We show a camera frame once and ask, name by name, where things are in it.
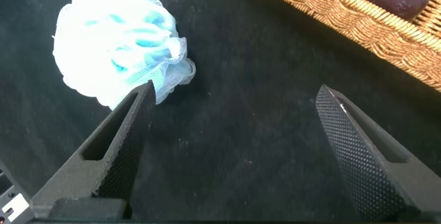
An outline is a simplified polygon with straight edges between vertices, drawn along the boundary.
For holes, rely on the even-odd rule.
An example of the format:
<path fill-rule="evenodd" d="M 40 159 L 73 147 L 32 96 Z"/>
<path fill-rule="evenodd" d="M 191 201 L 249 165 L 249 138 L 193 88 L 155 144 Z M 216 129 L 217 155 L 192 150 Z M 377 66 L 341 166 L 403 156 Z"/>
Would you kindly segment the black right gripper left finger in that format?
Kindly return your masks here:
<path fill-rule="evenodd" d="M 34 195 L 37 219 L 125 219 L 148 124 L 154 85 L 134 88 Z"/>

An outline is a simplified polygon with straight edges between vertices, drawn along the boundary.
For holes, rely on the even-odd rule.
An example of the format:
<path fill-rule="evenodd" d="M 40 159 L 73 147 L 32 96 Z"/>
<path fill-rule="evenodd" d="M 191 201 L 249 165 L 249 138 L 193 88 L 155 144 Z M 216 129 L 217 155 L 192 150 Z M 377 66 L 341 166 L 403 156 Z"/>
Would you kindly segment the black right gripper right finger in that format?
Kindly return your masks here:
<path fill-rule="evenodd" d="M 349 198 L 369 221 L 439 221 L 440 177 L 339 91 L 316 109 Z"/>

